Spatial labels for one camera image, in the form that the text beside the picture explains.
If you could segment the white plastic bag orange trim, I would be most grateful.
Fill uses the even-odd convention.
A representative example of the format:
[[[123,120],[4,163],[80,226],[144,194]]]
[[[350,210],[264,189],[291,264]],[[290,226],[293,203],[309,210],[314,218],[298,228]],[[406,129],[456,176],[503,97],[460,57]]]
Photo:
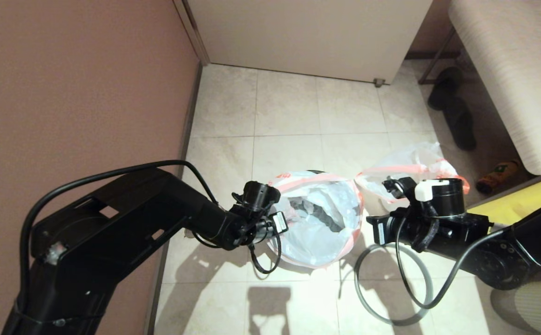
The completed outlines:
[[[281,193],[272,212],[282,211],[288,231],[281,244],[268,241],[283,261],[296,266],[325,268],[352,249],[361,232],[363,197],[353,180],[307,170],[275,176],[269,185]]]

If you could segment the used white printed trash bag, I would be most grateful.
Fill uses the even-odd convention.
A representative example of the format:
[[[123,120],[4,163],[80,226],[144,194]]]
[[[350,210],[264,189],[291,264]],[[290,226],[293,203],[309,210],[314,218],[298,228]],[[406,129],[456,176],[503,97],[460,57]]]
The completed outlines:
[[[415,182],[437,178],[459,178],[463,193],[470,192],[470,184],[443,157],[438,142],[418,142],[387,155],[375,165],[362,170],[354,178],[360,190],[366,212],[371,216],[388,214],[396,208],[409,206],[409,200],[388,192],[383,181],[388,178],[411,177]]]

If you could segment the yellow fabric bag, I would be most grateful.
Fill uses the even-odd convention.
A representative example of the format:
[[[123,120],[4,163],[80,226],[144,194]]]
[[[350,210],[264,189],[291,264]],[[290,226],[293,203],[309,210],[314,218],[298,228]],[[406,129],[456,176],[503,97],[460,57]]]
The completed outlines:
[[[485,215],[490,222],[509,226],[541,208],[541,181],[495,200],[469,208],[471,214]]]

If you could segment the orange brown shoe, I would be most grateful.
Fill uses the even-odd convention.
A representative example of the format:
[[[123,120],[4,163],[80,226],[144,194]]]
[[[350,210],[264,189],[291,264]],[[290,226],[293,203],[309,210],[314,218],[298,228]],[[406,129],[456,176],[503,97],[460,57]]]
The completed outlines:
[[[475,189],[481,194],[491,194],[515,175],[520,167],[519,161],[498,163],[491,172],[477,180]]]

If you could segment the black slipper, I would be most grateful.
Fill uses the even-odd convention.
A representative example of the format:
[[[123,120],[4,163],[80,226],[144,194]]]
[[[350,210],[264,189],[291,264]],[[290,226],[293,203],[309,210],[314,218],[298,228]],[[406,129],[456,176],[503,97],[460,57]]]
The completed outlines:
[[[464,151],[475,150],[473,115],[466,102],[459,97],[452,98],[445,105],[443,115],[456,146]]]
[[[447,102],[455,97],[463,78],[463,72],[458,67],[442,70],[434,81],[432,92],[426,101],[428,106],[436,111],[443,110]]]

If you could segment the grey ribbed cylinder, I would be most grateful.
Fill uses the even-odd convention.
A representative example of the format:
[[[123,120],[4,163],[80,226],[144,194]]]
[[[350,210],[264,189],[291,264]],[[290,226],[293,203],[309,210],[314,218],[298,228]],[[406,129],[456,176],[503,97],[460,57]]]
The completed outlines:
[[[490,302],[494,312],[505,322],[541,335],[541,281],[514,290],[493,290]]]

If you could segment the dark metal bench leg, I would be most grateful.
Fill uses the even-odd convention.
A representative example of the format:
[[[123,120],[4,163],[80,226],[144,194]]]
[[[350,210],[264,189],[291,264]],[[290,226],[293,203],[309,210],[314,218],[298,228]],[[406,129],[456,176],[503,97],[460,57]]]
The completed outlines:
[[[437,64],[437,62],[441,59],[441,56],[443,55],[443,52],[451,42],[452,38],[455,36],[456,30],[452,26],[449,32],[447,33],[447,36],[443,40],[443,43],[440,45],[438,51],[435,53],[434,57],[426,67],[426,70],[422,73],[421,77],[418,79],[418,85],[432,85],[434,83],[434,79],[429,79],[428,76],[431,74],[434,66]]]

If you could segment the wood grain bench top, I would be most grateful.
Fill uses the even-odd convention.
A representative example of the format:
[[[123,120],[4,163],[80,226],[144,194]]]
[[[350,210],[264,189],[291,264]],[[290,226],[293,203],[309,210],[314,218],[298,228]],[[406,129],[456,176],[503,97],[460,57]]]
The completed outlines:
[[[541,0],[451,0],[448,15],[524,167],[541,175]]]

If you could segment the white door panel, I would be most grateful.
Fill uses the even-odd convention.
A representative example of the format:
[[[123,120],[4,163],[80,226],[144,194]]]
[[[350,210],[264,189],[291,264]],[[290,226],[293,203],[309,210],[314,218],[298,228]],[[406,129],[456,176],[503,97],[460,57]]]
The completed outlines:
[[[188,0],[211,63],[389,85],[433,0]]]

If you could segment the grey door frame strip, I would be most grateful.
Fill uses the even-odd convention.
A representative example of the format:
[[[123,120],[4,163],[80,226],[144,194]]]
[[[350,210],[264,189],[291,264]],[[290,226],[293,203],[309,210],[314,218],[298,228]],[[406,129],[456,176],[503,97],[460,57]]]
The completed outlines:
[[[208,66],[211,63],[210,58],[205,49],[202,37],[200,36],[200,33],[198,31],[196,19],[194,18],[194,15],[192,11],[190,10],[188,0],[172,0],[172,1],[183,23],[183,27],[185,28],[187,32],[187,35],[192,44],[192,47],[198,59],[200,60],[200,63],[202,64],[203,67]]]

